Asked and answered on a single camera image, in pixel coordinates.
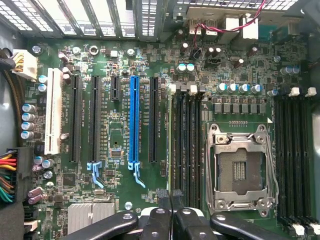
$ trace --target green circuit board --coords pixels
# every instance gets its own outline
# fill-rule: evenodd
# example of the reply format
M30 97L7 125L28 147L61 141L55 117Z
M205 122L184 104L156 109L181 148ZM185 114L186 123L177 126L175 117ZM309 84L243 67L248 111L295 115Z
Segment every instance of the green circuit board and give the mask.
M307 58L307 45L303 39L293 39L282 45L273 45L271 42L261 42L258 53L247 57L247 52L230 50L229 46L215 45L213 42L198 43L198 46L207 49L215 46L221 47L219 56L221 63L217 67L205 67L205 58L198 60L189 59L189 50L180 54L181 42L171 39L165 43L139 43L124 41L95 41L95 40L56 40L33 39L28 43L29 51L32 46L38 45L43 53L38 56L38 72L47 75L48 68L62 67L58 58L59 52L64 52L83 82L82 86L82 120L81 120L81 149L80 161L69 162L70 152L68 141L62 141L60 154L47 156L55 164L51 169L53 177L45 179L43 171L36 172L33 178L34 187L41 186L45 192L42 202L26 206L39 210L39 239L52 240L65 236L68 231L68 207L71 204L83 203L115 203L115 211L125 210L125 203L132 203L132 211L140 212L148 207L158 206L157 189L170 188L173 182L171 164L174 158L168 151L170 145L170 129L172 124L169 86L173 83L195 84L204 86L205 93L201 101L201 137L202 143L206 139L206 128L212 123L219 125L223 132L252 133L258 125L263 124L272 140L272 149L275 149L274 135L274 102L267 92L277 89L283 84L304 84L308 78L307 73L299 75L281 75L280 69L287 65L298 65ZM97 46L99 53L96 56L89 54L91 46ZM79 47L80 54L73 54L72 48ZM134 56L128 56L127 50L133 49ZM117 57L105 54L108 51L117 51ZM281 56L280 62L275 62L274 57ZM232 57L240 57L245 64L234 68ZM178 74L177 66L180 63L194 64L194 74ZM122 75L122 70L127 69L129 75ZM121 78L121 101L111 100L111 77L113 74ZM139 104L139 160L141 162L140 180L145 188L137 184L133 172L128 170L129 153L129 112L130 112L130 75L139 76L140 104ZM91 172L87 170L89 160L89 126L90 126L90 101L91 77L99 76L102 81L101 97L101 125L100 125L100 160L102 162L100 182L104 185L105 193L102 196L94 194L99 187L92 182ZM158 129L157 133L157 162L149 162L149 108L150 108L150 77L159 79L158 101ZM246 93L219 93L217 86L220 83L261 85L258 94ZM26 146L43 147L46 106L43 103L43 93L38 90L39 83L26 82L25 102L33 104L38 109L34 132L36 137L25 142ZM61 133L68 133L70 123L70 94L72 88L63 85L62 90L62 116ZM250 113L215 112L215 105L250 104L260 106ZM205 171L200 176L202 189L201 206L206 217L209 217L205 195ZM277 210L272 209L267 218L262 218L256 211L237 211L234 214L254 222L264 228L279 234L283 233L277 223Z

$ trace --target black pcie slot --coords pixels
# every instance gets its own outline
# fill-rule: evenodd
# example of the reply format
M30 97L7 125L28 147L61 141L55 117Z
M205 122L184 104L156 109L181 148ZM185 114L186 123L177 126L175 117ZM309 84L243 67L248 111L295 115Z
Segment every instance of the black pcie slot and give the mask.
M82 78L71 77L70 93L69 162L78 163L81 156Z
M157 162L158 127L159 127L159 82L157 77L150 77L149 89L149 163Z
M91 77L89 158L90 163L100 161L102 82L100 77Z

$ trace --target white power connector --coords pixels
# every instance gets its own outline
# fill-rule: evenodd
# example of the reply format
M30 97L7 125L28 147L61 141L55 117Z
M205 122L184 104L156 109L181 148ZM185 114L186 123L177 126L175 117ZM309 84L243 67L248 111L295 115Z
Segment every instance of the white power connector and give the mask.
M21 68L12 69L12 73L17 74L25 79L35 81L37 79L38 59L25 49L14 49L13 55L19 55Z

